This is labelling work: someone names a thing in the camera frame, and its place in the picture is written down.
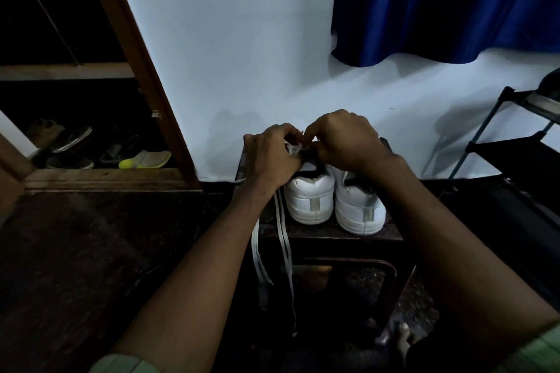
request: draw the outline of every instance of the white sneaker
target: white sneaker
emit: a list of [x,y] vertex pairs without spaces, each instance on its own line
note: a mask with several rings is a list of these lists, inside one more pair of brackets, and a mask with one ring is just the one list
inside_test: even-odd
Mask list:
[[320,224],[333,213],[334,178],[312,160],[284,185],[284,198],[292,218],[302,224]]
[[385,224],[385,206],[378,196],[359,186],[354,173],[333,166],[328,169],[336,181],[334,214],[340,226],[357,235],[373,235],[381,230]]

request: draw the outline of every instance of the white shoelace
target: white shoelace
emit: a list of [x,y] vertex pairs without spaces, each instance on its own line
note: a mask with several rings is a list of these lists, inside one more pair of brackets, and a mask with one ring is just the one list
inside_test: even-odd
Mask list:
[[[288,233],[286,231],[286,216],[284,214],[284,203],[282,201],[282,192],[278,189],[274,193],[274,206],[276,208],[276,228],[278,229],[278,238],[280,239],[280,246],[282,247],[282,256],[284,258],[284,265],[286,266],[286,275],[290,284],[290,292],[292,294],[292,313],[293,313],[293,333],[296,336],[298,333],[296,327],[298,320],[296,317],[296,310],[294,308],[294,293],[293,293],[293,280],[292,280],[292,250],[290,241],[288,240]],[[267,274],[264,264],[259,254],[259,221],[253,228],[251,235],[251,251],[253,252],[253,263],[255,265],[256,275],[259,278],[259,306],[263,311],[267,310],[268,306],[268,284],[274,285],[272,280]]]

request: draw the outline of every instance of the blue curtain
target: blue curtain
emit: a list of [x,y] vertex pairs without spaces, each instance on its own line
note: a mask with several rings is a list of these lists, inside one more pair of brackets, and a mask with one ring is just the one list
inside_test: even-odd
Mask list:
[[489,47],[560,52],[560,0],[334,0],[333,56],[374,65],[395,52],[452,64]]

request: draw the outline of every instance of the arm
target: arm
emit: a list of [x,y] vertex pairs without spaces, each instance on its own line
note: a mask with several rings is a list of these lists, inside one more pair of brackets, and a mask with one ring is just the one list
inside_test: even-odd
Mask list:
[[370,179],[403,237],[416,250],[432,295],[466,334],[471,350],[495,364],[560,321],[504,264],[392,154],[365,117],[337,111],[305,132],[321,160]]
[[183,260],[117,342],[165,372],[208,372],[220,344],[251,232],[278,187],[301,167],[284,137],[302,140],[290,124],[245,135],[248,179],[220,218]]

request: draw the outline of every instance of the hand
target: hand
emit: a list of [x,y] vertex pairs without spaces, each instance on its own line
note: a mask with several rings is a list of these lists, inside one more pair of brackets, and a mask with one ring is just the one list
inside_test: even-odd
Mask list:
[[[315,136],[319,141],[312,142]],[[375,173],[369,171],[372,165],[398,158],[381,143],[366,117],[344,109],[319,117],[305,130],[304,139],[324,164],[362,175]]]
[[299,155],[290,155],[284,140],[293,144],[302,143],[304,135],[293,125],[275,124],[260,135],[245,135],[247,149],[247,176],[263,184],[272,193],[286,184],[302,165]]

